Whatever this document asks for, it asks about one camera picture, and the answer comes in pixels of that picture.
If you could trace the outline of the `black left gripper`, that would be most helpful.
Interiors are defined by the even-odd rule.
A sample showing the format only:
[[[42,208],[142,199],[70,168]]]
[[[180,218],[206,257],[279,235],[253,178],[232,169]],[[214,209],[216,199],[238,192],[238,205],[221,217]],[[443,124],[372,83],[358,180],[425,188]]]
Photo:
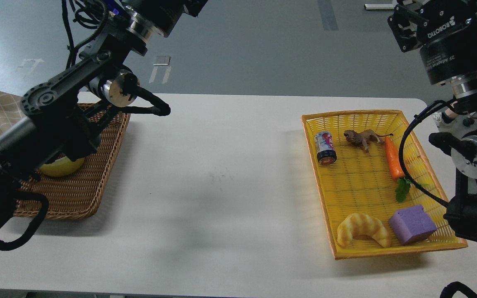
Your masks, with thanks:
[[[207,0],[123,0],[129,15],[128,31],[140,39],[149,39],[153,33],[170,36],[183,14],[197,17]]]

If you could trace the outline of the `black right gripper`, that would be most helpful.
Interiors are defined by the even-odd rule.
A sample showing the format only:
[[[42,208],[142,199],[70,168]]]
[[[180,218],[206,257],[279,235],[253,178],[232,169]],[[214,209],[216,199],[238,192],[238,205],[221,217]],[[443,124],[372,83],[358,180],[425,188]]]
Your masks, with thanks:
[[[388,25],[402,52],[422,46],[432,85],[477,70],[477,0],[394,2]]]

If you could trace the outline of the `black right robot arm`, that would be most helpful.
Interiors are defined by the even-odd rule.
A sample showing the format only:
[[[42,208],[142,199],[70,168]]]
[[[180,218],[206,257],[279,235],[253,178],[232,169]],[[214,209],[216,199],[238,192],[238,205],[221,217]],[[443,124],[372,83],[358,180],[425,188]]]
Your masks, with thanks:
[[[399,158],[406,171],[404,145],[417,124],[445,106],[458,115],[477,114],[477,0],[398,0],[388,25],[401,51],[419,49],[430,83],[449,84],[453,90],[451,100],[430,104],[405,130]],[[452,158],[455,196],[445,202],[413,185],[445,207],[443,218],[456,236],[477,242],[477,130],[460,138],[431,133],[429,142]]]

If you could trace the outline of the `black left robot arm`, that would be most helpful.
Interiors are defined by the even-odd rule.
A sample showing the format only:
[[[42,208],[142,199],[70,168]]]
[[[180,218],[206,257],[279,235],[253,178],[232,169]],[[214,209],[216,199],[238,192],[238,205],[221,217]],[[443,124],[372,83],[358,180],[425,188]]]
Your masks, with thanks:
[[[63,0],[66,68],[28,90],[24,118],[0,135],[0,251],[28,242],[47,215],[44,195],[20,191],[36,171],[64,154],[72,161],[98,151],[101,132],[119,113],[167,116],[170,106],[140,86],[124,65],[147,52],[154,32],[167,37],[205,0]]]

